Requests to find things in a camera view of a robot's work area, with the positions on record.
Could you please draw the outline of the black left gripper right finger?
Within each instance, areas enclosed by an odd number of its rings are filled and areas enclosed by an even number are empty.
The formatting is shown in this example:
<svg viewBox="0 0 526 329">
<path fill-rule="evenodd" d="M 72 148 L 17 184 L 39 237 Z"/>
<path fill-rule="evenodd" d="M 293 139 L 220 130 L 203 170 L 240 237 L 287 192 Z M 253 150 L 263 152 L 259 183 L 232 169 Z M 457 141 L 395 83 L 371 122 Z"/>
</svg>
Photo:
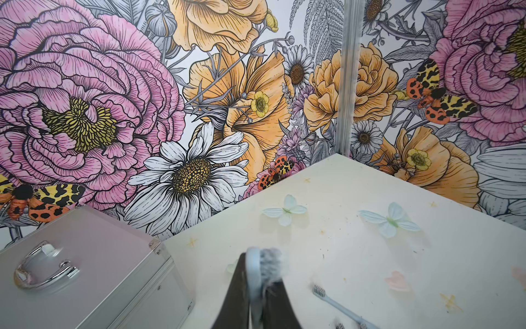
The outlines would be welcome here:
<svg viewBox="0 0 526 329">
<path fill-rule="evenodd" d="M 264 291 L 262 324 L 264 329 L 301 329 L 283 281 L 274 282 Z"/>
</svg>

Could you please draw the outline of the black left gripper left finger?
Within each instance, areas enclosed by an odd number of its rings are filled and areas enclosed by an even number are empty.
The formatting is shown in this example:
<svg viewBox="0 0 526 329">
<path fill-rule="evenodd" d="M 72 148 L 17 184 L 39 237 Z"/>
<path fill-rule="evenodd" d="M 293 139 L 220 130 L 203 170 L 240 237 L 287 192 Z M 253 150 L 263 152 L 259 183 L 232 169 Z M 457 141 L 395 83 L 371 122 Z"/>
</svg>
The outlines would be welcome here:
<svg viewBox="0 0 526 329">
<path fill-rule="evenodd" d="M 249 292 L 245 259 L 245 253 L 242 253 L 221 310 L 212 325 L 213 329 L 248 329 L 249 327 Z"/>
</svg>

